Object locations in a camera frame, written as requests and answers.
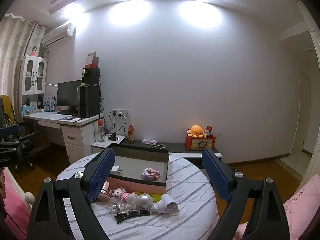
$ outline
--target silver screw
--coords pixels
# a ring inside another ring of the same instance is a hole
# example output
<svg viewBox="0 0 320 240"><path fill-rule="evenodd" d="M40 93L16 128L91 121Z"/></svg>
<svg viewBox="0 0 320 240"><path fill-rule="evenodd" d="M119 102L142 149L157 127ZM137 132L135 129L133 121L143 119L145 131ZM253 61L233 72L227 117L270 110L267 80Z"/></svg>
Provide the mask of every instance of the silver screw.
<svg viewBox="0 0 320 240"><path fill-rule="evenodd" d="M44 183L49 183L51 181L51 178L50 177L46 177L45 179L44 179Z"/></svg>
<svg viewBox="0 0 320 240"><path fill-rule="evenodd" d="M270 177L267 177L267 178L266 178L266 182L268 182L268 183L273 183L273 179L271 179Z"/></svg>
<svg viewBox="0 0 320 240"><path fill-rule="evenodd" d="M243 178L243 173L240 172L240 171L236 171L236 172L235 172L235 176L236 176L238 179L241 179L241 178Z"/></svg>
<svg viewBox="0 0 320 240"><path fill-rule="evenodd" d="M82 173L82 172L77 172L77 173L75 174L75 178L76 178L76 179L82 178L82 176L83 176L83 173Z"/></svg>

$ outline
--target white quilted tablecloth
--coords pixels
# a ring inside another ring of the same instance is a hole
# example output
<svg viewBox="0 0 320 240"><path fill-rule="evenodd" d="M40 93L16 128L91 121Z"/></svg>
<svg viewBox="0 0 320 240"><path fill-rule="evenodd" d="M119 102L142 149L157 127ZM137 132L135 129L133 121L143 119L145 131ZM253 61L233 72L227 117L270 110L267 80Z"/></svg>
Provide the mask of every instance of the white quilted tablecloth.
<svg viewBox="0 0 320 240"><path fill-rule="evenodd" d="M58 177L68 179L84 171L96 154L84 157L65 169ZM207 177L192 163L176 154L170 154L167 194L179 205L179 214L151 215L116 223L105 203L91 205L110 240L205 240L218 223L215 195ZM69 199L64 199L68 220L76 239L83 239Z"/></svg>

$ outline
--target person's hand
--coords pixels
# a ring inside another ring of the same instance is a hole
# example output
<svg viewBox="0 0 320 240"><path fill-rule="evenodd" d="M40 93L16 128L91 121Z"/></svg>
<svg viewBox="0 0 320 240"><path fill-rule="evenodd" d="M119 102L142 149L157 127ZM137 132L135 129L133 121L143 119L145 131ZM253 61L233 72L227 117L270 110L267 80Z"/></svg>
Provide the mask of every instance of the person's hand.
<svg viewBox="0 0 320 240"><path fill-rule="evenodd" d="M5 199L7 195L5 193L4 185L5 177L2 170L4 170L4 168L0 168L0 198Z"/></svg>

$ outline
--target office chair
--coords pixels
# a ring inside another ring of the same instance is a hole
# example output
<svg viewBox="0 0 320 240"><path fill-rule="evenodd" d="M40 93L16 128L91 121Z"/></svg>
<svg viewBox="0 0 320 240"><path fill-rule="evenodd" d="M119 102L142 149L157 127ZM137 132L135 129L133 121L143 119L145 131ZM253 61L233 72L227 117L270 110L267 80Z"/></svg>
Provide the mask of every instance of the office chair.
<svg viewBox="0 0 320 240"><path fill-rule="evenodd" d="M25 131L30 132L31 126L29 123L17 122L9 97L0 96L0 149L17 149L15 154L16 164L14 166L16 172L19 172L22 163L26 163L30 169L35 169L33 163L27 160L27 156L34 148L35 139L38 135L30 133L21 136L21 126L25 127Z"/></svg>

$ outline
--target white wall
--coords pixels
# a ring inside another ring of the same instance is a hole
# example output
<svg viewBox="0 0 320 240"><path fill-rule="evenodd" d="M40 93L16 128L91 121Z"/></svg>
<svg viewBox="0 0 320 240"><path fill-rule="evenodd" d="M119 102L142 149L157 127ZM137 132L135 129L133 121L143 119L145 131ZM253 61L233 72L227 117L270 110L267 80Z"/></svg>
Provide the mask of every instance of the white wall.
<svg viewBox="0 0 320 240"><path fill-rule="evenodd" d="M310 79L311 111L310 122L304 149L313 153L318 140L320 125L320 71L316 52L308 53L304 60L304 68Z"/></svg>
<svg viewBox="0 0 320 240"><path fill-rule="evenodd" d="M137 139L182 143L190 126L211 125L225 162L289 153L299 109L295 61L272 32L235 11L216 7L221 21L212 28L190 24L179 11L185 2L148 0L148 16L128 26L111 21L115 5L88 12L86 28L49 49L46 83L80 79L95 50L105 112L131 109Z"/></svg>

